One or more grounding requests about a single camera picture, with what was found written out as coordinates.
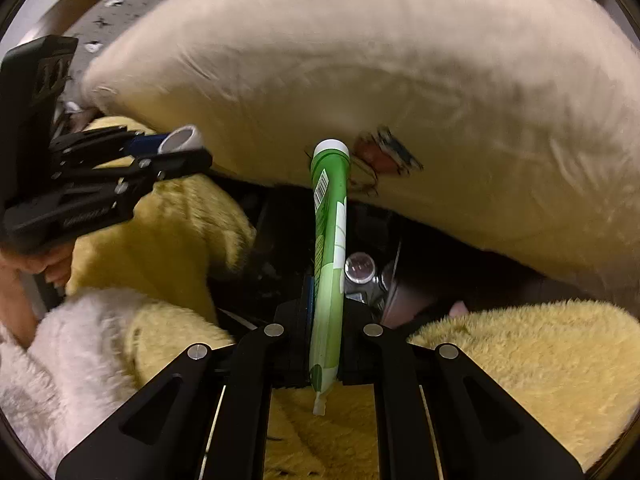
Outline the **grey patterned bed sheet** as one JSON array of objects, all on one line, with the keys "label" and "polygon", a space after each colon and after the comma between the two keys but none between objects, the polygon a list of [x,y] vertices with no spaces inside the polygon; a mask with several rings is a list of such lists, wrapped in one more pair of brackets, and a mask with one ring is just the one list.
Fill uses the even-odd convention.
[{"label": "grey patterned bed sheet", "polygon": [[101,0],[66,32],[78,39],[70,64],[70,76],[62,94],[65,107],[73,113],[87,108],[81,96],[82,76],[89,64],[128,27],[163,0]]}]

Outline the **cream printed duvet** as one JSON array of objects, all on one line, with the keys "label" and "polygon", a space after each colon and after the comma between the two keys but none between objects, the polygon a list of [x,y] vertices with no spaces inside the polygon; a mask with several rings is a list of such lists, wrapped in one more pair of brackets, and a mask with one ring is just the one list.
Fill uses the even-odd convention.
[{"label": "cream printed duvet", "polygon": [[638,306],[639,51],[593,0],[165,0],[81,92],[260,183],[341,140],[371,203]]}]

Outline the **yellow fluffy garment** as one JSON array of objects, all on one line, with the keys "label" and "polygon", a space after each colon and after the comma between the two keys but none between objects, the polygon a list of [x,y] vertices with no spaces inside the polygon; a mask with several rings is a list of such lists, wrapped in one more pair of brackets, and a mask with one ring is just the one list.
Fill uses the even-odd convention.
[{"label": "yellow fluffy garment", "polygon": [[[73,170],[129,166],[135,158],[73,160]],[[67,292],[132,289],[145,303],[131,322],[126,355],[139,390],[191,344],[239,344],[279,323],[291,335],[292,370],[271,390],[261,479],[379,478],[378,430],[370,385],[337,378],[316,416],[309,375],[314,319],[314,191],[254,186],[229,196],[201,174],[158,181],[128,221],[78,237]],[[495,286],[506,298],[513,271],[498,259],[454,263],[450,247],[409,222],[378,226],[373,214],[346,209],[346,252],[384,252],[401,241],[404,285],[445,289],[461,299],[468,285]],[[587,299],[498,307],[450,318],[419,315],[395,327],[345,297],[343,328],[376,324],[430,350],[454,344],[572,454],[581,479],[639,474],[639,323],[627,311]]]}]

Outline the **green tube with white cap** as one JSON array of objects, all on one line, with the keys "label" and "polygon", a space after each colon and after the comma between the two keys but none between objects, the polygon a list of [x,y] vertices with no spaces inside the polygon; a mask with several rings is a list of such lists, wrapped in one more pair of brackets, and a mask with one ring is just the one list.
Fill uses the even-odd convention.
[{"label": "green tube with white cap", "polygon": [[326,414],[326,395],[336,382],[340,364],[349,168],[349,151],[343,142],[323,140],[314,148],[311,183],[316,240],[309,375],[316,416]]}]

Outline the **white fluffy sleeve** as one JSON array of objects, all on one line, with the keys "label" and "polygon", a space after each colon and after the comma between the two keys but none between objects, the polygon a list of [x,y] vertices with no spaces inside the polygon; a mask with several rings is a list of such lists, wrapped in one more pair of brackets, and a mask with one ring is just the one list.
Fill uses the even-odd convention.
[{"label": "white fluffy sleeve", "polygon": [[144,303],[130,289],[85,289],[41,320],[26,349],[2,328],[1,409],[49,476],[138,390],[126,337]]}]

